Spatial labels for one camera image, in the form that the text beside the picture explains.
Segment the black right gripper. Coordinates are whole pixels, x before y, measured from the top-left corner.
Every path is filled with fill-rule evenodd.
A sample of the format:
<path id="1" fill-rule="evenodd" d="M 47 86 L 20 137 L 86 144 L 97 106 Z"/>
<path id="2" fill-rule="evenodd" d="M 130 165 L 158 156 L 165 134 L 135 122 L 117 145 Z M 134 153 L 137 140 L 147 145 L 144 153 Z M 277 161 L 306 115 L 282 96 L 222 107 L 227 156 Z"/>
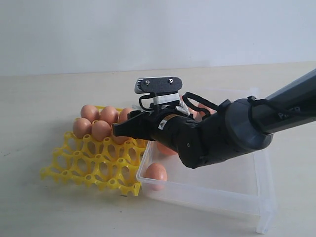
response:
<path id="1" fill-rule="evenodd" d="M 130 137 L 148 141 L 158 141 L 166 147 L 177 151 L 182 138 L 189 135 L 182 132 L 181 127 L 195 127 L 198 122 L 192 116 L 177 113 L 156 114 L 142 111 L 132 111 L 128 120 L 112 125 L 116 137 Z"/>

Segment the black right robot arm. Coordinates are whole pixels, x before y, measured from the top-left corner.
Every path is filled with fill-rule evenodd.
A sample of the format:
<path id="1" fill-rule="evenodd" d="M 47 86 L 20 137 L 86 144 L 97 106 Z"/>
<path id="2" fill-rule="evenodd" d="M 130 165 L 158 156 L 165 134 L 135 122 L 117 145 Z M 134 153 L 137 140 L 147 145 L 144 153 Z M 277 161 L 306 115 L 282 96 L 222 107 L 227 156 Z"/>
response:
<path id="1" fill-rule="evenodd" d="M 265 149 L 276 132 L 316 119 L 315 71 L 264 99 L 219 105 L 190 92 L 180 96 L 181 88 L 178 77 L 138 79 L 135 92 L 152 103 L 114 124 L 113 134 L 160 142 L 195 169 Z"/>

